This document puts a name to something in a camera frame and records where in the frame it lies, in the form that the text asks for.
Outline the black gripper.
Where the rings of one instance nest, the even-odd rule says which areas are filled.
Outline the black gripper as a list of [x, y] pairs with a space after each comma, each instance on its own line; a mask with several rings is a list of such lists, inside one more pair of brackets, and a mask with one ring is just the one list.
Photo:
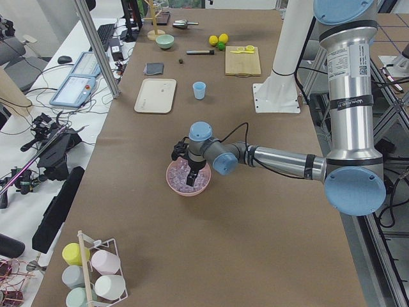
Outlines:
[[196, 178], [201, 169], [206, 166], [206, 159], [199, 153], [188, 151], [188, 165], [190, 167], [190, 172], [187, 175], [186, 184], [190, 187], [194, 187]]

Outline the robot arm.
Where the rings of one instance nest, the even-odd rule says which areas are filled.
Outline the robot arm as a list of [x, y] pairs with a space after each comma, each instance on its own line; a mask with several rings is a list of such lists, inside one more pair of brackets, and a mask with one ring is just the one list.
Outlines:
[[377, 32], [375, 1], [290, 1], [271, 75], [253, 90], [259, 113], [296, 113], [295, 73], [311, 29], [327, 53], [332, 148], [325, 157], [249, 145], [225, 145], [206, 122], [194, 123], [183, 147], [188, 185], [211, 164], [221, 175], [238, 164], [323, 182], [329, 203], [351, 216], [383, 204], [383, 159], [374, 147], [369, 44]]

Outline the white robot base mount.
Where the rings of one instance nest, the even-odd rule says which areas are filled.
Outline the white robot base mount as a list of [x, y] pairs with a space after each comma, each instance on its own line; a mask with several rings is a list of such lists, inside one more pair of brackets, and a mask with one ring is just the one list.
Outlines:
[[300, 60], [314, 60], [318, 50], [317, 39], [309, 36], [314, 30], [312, 1], [288, 2], [272, 72], [263, 83], [253, 85], [257, 113], [299, 113], [295, 77]]

